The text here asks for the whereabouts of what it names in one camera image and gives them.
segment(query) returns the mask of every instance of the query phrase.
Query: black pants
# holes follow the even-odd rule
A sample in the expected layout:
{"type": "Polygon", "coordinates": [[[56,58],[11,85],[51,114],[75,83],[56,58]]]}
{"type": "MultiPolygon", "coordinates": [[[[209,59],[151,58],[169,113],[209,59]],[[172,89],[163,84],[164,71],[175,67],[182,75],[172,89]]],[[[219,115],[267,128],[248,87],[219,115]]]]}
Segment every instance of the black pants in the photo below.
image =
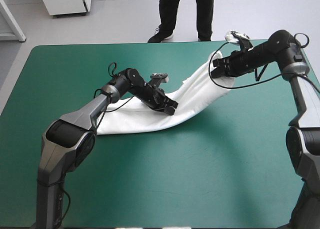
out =
{"type": "MultiPolygon", "coordinates": [[[[159,12],[161,32],[172,33],[176,27],[177,12],[180,0],[160,0],[159,12]]],[[[200,39],[208,39],[212,35],[214,0],[196,0],[196,29],[200,39]]]]}

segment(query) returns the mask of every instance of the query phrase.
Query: white floor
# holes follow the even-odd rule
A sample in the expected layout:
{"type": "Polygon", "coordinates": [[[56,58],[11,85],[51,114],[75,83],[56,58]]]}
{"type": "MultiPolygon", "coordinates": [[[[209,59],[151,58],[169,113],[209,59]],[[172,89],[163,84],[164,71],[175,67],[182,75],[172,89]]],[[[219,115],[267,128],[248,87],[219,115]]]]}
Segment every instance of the white floor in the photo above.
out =
{"type": "MultiPolygon", "coordinates": [[[[306,33],[311,42],[305,52],[320,78],[320,57],[317,51],[317,45],[320,44],[319,1],[215,0],[212,40],[224,40],[229,29],[244,32],[252,39],[267,39],[279,29],[286,29],[292,34],[306,33]]],[[[93,0],[88,15],[65,18],[49,16],[42,0],[5,2],[27,40],[19,48],[0,42],[0,113],[33,47],[145,43],[160,24],[159,0],[93,0]]],[[[181,0],[176,30],[170,41],[197,41],[195,0],[181,0]]]]}

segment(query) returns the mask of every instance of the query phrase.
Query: robotic arm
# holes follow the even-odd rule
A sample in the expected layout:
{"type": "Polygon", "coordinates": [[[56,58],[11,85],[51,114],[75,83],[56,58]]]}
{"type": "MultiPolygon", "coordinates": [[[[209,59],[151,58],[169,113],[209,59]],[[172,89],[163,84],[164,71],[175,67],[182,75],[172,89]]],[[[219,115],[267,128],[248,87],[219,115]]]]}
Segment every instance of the robotic arm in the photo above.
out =
{"type": "Polygon", "coordinates": [[[295,172],[305,183],[290,223],[279,228],[320,229],[320,99],[306,79],[310,68],[300,50],[302,46],[285,30],[275,32],[255,47],[248,37],[231,33],[241,50],[214,60],[216,68],[211,77],[239,77],[277,62],[283,79],[291,85],[297,107],[297,116],[289,123],[286,146],[295,172]]]}
{"type": "Polygon", "coordinates": [[[136,69],[127,68],[112,77],[100,89],[99,96],[81,109],[62,115],[42,135],[33,228],[57,229],[61,226],[66,173],[73,172],[93,149],[97,119],[109,104],[130,92],[154,111],[170,116],[175,113],[178,103],[159,88],[160,83],[169,80],[167,74],[152,74],[147,83],[136,69]]]}

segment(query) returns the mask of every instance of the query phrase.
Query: green table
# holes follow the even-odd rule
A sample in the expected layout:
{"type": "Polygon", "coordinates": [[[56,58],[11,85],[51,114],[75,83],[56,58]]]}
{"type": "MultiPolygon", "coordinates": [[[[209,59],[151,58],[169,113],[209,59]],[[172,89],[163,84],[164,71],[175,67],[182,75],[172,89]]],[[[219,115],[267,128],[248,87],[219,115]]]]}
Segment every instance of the green table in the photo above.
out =
{"type": "MultiPolygon", "coordinates": [[[[86,104],[94,90],[110,80],[109,63],[117,62],[119,70],[136,68],[146,80],[154,72],[168,73],[170,81],[162,87],[172,92],[221,44],[35,47],[0,116],[0,226],[35,222],[41,135],[53,120],[86,104]]],[[[233,50],[238,47],[227,45],[222,52],[226,56],[233,50]]],[[[272,63],[262,79],[278,73],[272,63]]],[[[254,75],[248,74],[237,78],[236,85],[253,81],[254,75]]],[[[72,203],[63,225],[286,224],[302,187],[285,143],[296,113],[289,83],[277,78],[233,90],[170,129],[98,136],[92,153],[66,177],[72,203]]]]}

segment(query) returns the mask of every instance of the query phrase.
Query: white towel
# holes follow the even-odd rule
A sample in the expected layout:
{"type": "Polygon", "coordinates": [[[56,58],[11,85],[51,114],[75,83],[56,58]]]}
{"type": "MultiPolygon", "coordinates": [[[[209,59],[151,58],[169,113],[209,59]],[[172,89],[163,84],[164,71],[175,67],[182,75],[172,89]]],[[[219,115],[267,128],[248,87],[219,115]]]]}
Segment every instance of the white towel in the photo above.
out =
{"type": "MultiPolygon", "coordinates": [[[[216,58],[222,58],[220,51],[214,55],[213,59],[216,58]]],[[[229,92],[229,89],[215,85],[209,78],[209,60],[184,80],[178,90],[166,93],[170,99],[179,103],[174,115],[153,111],[134,97],[120,109],[105,114],[97,130],[98,135],[159,131],[183,123],[201,112],[212,102],[229,92]]],[[[235,81],[231,77],[220,77],[214,80],[226,87],[232,87],[235,81]]],[[[127,100],[129,98],[110,104],[107,110],[116,109],[127,100]]]]}

